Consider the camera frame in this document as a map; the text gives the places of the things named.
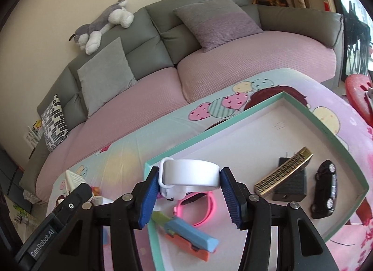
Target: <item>patterned pillow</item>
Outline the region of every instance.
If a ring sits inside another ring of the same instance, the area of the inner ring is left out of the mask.
[[[68,135],[62,106],[57,95],[54,96],[48,108],[41,115],[44,138],[49,151],[53,151]]]

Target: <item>red chair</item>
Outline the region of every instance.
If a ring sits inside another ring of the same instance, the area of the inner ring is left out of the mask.
[[[346,96],[350,105],[360,114],[360,116],[373,127],[373,113],[369,108],[365,91],[368,90],[370,80],[368,76],[352,74],[346,78]]]

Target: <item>wall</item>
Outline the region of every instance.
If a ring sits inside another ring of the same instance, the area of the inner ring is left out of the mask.
[[[0,33],[0,143],[24,167],[31,149],[23,140],[36,106],[79,52],[68,41],[117,0],[20,0]],[[128,0],[127,9],[158,0]]]

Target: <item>pink seat cushion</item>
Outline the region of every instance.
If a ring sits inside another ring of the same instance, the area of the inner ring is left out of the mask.
[[[187,104],[175,68],[165,68],[140,79],[85,122],[64,168]]]
[[[48,202],[55,180],[64,171],[63,164],[71,145],[83,128],[84,123],[72,129],[68,137],[59,144],[48,156],[36,181],[36,195],[42,201]]]
[[[335,74],[334,51],[298,34],[265,31],[233,40],[206,53],[198,50],[178,64],[188,102],[215,93],[255,74],[292,68],[318,82]]]

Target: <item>husky plush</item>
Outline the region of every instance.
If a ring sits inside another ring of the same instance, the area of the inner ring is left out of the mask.
[[[70,37],[81,50],[85,50],[87,55],[96,52],[101,43],[102,34],[109,31],[112,27],[120,24],[123,28],[128,28],[134,20],[134,15],[128,12],[124,7],[126,0],[118,0],[112,4],[92,23],[83,24]]]

